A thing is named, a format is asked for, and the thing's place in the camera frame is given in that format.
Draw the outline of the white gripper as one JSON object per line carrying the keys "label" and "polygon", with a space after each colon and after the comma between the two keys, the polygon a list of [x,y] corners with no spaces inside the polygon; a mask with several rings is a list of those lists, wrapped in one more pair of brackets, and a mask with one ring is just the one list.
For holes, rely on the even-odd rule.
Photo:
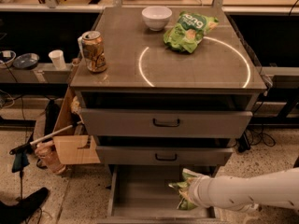
{"label": "white gripper", "polygon": [[191,203],[201,207],[211,207],[212,202],[209,197],[209,184],[212,178],[207,175],[193,177],[190,181],[188,196]]}

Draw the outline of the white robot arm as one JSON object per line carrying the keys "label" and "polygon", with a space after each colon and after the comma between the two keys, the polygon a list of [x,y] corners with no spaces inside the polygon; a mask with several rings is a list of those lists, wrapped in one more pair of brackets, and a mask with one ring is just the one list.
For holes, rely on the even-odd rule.
{"label": "white robot arm", "polygon": [[188,196],[197,206],[240,212],[258,205],[298,210],[299,168],[250,178],[201,175],[190,184]]}

